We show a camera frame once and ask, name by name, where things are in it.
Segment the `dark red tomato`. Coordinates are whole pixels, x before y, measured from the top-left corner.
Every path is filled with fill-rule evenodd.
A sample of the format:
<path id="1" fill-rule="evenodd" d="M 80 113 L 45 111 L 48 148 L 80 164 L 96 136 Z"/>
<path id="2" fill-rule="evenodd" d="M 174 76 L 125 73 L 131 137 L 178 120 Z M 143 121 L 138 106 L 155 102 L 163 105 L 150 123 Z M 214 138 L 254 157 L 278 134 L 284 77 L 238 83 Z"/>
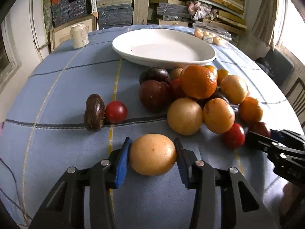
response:
<path id="1" fill-rule="evenodd" d="M 251 125 L 248 129 L 249 132 L 254 132 L 259 135 L 265 136 L 270 138 L 271 131 L 270 128 L 264 123 L 264 122 L 257 122 L 253 125 Z"/>

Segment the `pale yellow apple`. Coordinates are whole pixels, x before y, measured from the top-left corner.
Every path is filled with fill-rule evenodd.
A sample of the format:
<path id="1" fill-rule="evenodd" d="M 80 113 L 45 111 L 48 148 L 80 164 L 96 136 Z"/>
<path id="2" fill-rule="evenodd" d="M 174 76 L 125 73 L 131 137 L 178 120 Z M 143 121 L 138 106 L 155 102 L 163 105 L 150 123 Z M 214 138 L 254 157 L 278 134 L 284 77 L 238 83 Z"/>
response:
<path id="1" fill-rule="evenodd" d="M 244 79 L 231 74 L 225 77 L 220 85 L 221 92 L 233 105 L 238 105 L 245 100 L 248 95 L 248 86 Z"/>

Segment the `yellow-orange spotted fruit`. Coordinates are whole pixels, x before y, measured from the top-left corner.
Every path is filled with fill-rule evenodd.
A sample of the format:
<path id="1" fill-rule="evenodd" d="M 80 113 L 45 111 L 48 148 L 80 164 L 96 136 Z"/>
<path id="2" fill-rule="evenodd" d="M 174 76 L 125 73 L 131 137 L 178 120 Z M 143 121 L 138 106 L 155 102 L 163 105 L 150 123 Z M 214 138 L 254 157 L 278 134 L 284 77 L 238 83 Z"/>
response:
<path id="1" fill-rule="evenodd" d="M 235 122 L 233 108 L 221 98 L 211 99 L 205 104 L 203 117 L 206 127 L 216 134 L 229 131 Z"/>

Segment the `yellow-orange round fruit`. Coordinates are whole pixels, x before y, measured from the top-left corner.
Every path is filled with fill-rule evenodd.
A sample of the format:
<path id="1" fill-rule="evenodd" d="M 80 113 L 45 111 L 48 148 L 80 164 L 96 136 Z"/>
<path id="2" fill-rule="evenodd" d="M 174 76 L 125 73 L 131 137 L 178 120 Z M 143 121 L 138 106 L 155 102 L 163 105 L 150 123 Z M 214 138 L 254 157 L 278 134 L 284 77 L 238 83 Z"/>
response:
<path id="1" fill-rule="evenodd" d="M 162 134 L 145 134 L 132 143 L 129 162 L 139 174 L 163 175 L 176 162 L 175 145 L 170 138 Z"/>

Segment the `pale yellow round fruit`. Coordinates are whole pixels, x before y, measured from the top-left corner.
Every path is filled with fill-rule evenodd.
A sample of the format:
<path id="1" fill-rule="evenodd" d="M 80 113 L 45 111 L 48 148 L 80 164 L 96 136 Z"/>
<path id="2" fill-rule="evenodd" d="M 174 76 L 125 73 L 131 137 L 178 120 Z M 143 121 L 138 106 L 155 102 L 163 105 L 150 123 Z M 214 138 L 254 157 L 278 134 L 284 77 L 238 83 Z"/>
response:
<path id="1" fill-rule="evenodd" d="M 181 135 L 193 135 L 203 123 L 203 110 L 198 103 L 189 98 L 175 100 L 167 113 L 168 125 Z"/>

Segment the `dark brown wrinkled fruit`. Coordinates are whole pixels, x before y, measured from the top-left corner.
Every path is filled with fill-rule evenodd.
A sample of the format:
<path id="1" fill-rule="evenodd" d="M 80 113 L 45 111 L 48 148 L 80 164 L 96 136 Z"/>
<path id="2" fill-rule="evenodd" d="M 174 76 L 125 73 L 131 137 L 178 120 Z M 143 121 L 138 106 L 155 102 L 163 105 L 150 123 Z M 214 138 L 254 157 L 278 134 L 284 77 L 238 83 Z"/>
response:
<path id="1" fill-rule="evenodd" d="M 88 131 L 99 131 L 103 126 L 105 105 L 98 94 L 91 94 L 86 101 L 84 125 Z"/>

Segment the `large orange mandarin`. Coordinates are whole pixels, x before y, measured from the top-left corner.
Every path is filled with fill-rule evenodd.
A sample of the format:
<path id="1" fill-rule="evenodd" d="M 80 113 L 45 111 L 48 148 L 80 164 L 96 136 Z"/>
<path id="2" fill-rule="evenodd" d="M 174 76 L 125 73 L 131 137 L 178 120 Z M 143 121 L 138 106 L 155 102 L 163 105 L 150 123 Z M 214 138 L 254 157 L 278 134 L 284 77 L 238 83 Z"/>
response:
<path id="1" fill-rule="evenodd" d="M 180 74 L 180 84 L 186 95 L 195 99 L 206 99 L 215 92 L 217 78 L 208 68 L 189 65 Z"/>

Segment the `small red tomato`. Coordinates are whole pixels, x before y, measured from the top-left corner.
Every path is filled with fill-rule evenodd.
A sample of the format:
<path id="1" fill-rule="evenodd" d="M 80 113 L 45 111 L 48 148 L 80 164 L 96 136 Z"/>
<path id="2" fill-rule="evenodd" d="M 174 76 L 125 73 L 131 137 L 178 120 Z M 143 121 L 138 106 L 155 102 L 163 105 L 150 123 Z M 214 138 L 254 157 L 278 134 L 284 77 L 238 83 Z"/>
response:
<path id="1" fill-rule="evenodd" d="M 120 101 L 110 102 L 105 110 L 105 117 L 110 123 L 122 123 L 127 114 L 127 107 Z"/>

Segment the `dark red plum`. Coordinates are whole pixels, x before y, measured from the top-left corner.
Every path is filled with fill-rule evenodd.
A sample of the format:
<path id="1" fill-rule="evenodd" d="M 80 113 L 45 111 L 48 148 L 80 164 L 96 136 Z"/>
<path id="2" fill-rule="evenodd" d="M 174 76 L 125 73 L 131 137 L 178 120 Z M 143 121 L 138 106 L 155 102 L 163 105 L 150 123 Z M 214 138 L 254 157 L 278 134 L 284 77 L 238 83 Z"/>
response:
<path id="1" fill-rule="evenodd" d="M 171 100 L 169 85 L 156 80 L 145 81 L 141 84 L 139 99 L 147 111 L 162 112 L 168 107 Z"/>

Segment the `small orange fruit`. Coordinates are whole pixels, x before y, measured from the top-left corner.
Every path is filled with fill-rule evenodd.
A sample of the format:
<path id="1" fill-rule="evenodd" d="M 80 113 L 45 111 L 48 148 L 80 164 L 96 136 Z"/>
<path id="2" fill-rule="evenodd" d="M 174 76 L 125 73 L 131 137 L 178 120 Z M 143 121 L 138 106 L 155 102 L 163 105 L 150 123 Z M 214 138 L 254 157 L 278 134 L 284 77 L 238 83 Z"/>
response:
<path id="1" fill-rule="evenodd" d="M 229 72 L 226 69 L 218 69 L 217 70 L 218 75 L 218 86 L 221 85 L 222 80 L 229 75 Z"/>

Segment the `blue checked tablecloth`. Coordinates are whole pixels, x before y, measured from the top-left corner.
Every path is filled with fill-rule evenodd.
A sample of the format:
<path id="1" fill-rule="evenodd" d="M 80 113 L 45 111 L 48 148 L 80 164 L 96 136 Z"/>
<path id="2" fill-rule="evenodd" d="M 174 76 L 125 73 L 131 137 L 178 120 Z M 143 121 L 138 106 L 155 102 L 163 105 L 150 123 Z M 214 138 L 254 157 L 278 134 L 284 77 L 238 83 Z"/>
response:
<path id="1" fill-rule="evenodd" d="M 17 95 L 1 135 L 1 200 L 21 228 L 29 226 L 49 191 L 70 166 L 90 168 L 108 157 L 110 146 L 120 148 L 147 133 L 181 137 L 182 145 L 214 168 L 238 168 L 252 185 L 280 228 L 279 205 L 287 181 L 273 173 L 266 154 L 242 147 L 233 152 L 221 136 L 205 125 L 191 136 L 168 126 L 166 113 L 154 115 L 139 100 L 139 77 L 146 69 L 122 60 L 112 49 L 117 36 L 140 28 L 117 27 L 89 34 L 89 45 L 73 49 L 71 40 L 45 58 Z M 262 121 L 271 129 L 303 133 L 290 103 L 273 80 L 239 49 L 212 46 L 217 69 L 244 79 L 250 96 L 264 110 Z M 85 129 L 85 102 L 98 94 L 108 104 L 114 94 L 128 109 L 127 120 L 105 125 L 98 132 Z M 181 183 L 177 165 L 161 176 L 139 175 L 129 168 L 123 185 L 113 191 L 117 228 L 188 228 L 195 190 Z"/>

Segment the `small brown round fruit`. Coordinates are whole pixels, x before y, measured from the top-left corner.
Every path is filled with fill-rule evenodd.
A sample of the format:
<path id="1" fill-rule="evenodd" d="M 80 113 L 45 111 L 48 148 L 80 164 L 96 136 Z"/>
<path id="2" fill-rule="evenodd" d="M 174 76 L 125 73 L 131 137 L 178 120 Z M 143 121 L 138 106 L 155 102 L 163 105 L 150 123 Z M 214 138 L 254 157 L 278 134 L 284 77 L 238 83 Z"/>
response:
<path id="1" fill-rule="evenodd" d="M 171 80 L 179 79 L 182 70 L 183 70 L 182 68 L 175 68 L 175 69 L 173 69 L 171 71 L 171 73 L 170 73 Z"/>

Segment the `clear plastic fruit punnet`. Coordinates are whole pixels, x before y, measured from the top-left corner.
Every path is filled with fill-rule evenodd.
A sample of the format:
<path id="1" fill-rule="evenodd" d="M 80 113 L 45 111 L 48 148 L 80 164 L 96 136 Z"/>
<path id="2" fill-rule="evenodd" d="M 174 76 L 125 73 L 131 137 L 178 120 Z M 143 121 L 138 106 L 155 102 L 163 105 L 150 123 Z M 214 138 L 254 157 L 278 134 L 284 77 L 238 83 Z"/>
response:
<path id="1" fill-rule="evenodd" d="M 226 46 L 232 40 L 232 35 L 225 29 L 204 22 L 194 22 L 192 27 L 194 28 L 193 35 L 208 44 Z"/>

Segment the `pink plastic bag on shelf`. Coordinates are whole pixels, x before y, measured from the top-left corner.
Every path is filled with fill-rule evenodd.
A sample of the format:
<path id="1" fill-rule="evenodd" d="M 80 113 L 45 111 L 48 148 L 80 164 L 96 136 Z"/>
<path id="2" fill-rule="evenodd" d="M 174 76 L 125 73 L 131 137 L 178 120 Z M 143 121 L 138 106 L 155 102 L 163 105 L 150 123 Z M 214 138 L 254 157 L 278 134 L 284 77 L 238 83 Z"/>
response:
<path id="1" fill-rule="evenodd" d="M 199 1 L 187 1 L 186 6 L 188 7 L 188 13 L 191 15 L 193 21 L 198 21 L 200 19 L 213 20 L 218 12 L 218 9 Z"/>

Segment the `white oval bowl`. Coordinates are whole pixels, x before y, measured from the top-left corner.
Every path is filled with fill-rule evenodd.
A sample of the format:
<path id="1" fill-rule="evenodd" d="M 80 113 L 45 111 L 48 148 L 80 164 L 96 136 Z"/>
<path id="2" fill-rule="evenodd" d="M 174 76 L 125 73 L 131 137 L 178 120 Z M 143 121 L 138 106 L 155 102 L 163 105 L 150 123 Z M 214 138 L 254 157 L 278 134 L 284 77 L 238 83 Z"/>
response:
<path id="1" fill-rule="evenodd" d="M 132 63 L 163 69 L 205 65 L 216 59 L 216 51 L 191 34 L 161 28 L 129 31 L 112 41 L 113 50 Z"/>

